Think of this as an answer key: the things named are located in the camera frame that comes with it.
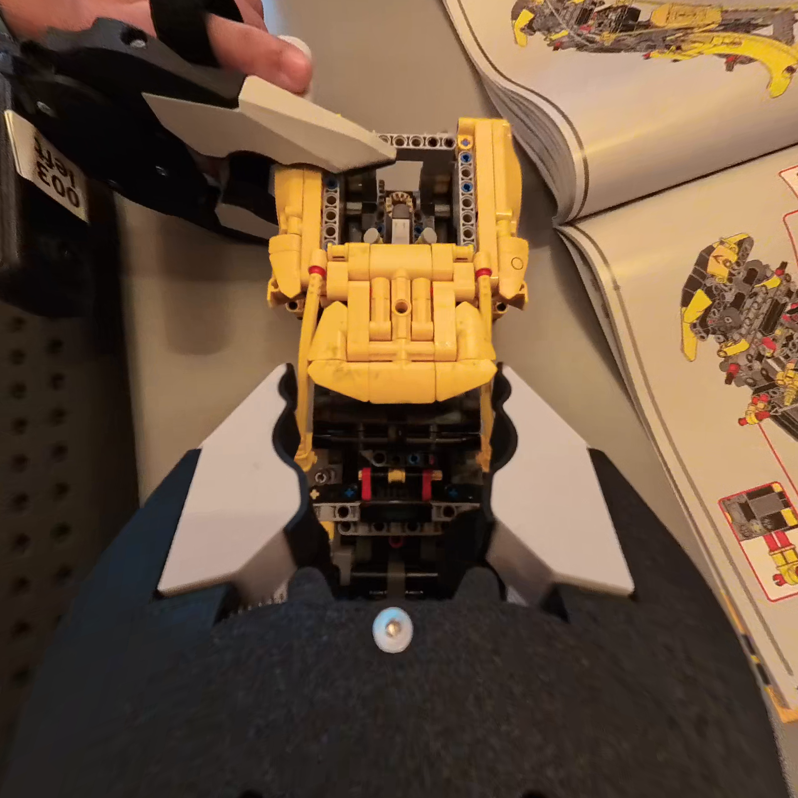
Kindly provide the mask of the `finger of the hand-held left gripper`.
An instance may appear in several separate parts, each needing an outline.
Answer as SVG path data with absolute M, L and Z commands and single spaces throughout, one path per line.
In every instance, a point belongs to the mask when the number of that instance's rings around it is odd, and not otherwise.
M 264 240 L 279 234 L 272 160 L 256 153 L 233 153 L 219 177 L 215 211 L 224 227 Z
M 142 96 L 166 130 L 213 158 L 249 152 L 332 173 L 391 165 L 397 158 L 394 146 L 374 132 L 255 76 L 244 80 L 237 108 Z

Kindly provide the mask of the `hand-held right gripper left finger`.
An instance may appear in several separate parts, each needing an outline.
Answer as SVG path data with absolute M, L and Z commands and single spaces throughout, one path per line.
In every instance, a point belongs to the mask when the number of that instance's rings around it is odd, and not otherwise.
M 286 535 L 305 500 L 296 388 L 292 365 L 276 367 L 203 442 L 159 593 L 231 584 L 265 603 L 296 571 Z

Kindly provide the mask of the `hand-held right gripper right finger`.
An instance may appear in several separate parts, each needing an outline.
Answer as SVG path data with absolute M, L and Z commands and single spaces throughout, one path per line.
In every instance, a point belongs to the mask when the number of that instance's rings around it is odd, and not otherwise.
M 557 586 L 630 597 L 633 578 L 588 444 L 507 365 L 492 402 L 486 560 L 509 601 L 536 606 Z

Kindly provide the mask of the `person's left hand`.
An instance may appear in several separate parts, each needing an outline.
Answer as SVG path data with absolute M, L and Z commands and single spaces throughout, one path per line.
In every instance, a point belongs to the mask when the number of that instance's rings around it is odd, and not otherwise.
M 50 29 L 82 31 L 98 18 L 114 19 L 163 39 L 188 60 L 254 75 L 303 95 L 311 59 L 272 35 L 261 2 L 2 1 L 11 33 L 40 40 Z

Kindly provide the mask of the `yellow black brick car model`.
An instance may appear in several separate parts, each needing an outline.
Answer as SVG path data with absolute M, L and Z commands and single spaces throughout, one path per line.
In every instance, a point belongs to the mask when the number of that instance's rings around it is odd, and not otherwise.
M 301 320 L 298 447 L 344 599 L 443 599 L 488 545 L 494 322 L 527 303 L 509 121 L 387 134 L 410 185 L 277 166 L 268 300 Z

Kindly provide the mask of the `open instruction booklet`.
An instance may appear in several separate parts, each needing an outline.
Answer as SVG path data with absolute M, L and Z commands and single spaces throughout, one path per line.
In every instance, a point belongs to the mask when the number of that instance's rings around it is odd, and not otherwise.
M 796 722 L 796 2 L 445 2 Z

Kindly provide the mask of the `grey desk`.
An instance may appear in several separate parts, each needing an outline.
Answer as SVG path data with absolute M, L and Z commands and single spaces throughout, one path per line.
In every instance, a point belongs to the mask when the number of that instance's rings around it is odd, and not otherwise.
M 264 2 L 266 26 L 301 38 L 313 97 L 377 132 L 452 130 L 495 109 L 442 2 Z M 553 198 L 525 153 L 522 234 L 530 301 L 498 322 L 495 348 L 564 420 L 608 455 L 720 588 L 633 409 L 570 254 Z M 140 500 L 276 365 L 293 361 L 298 321 L 266 302 L 266 256 L 120 199 L 125 325 Z

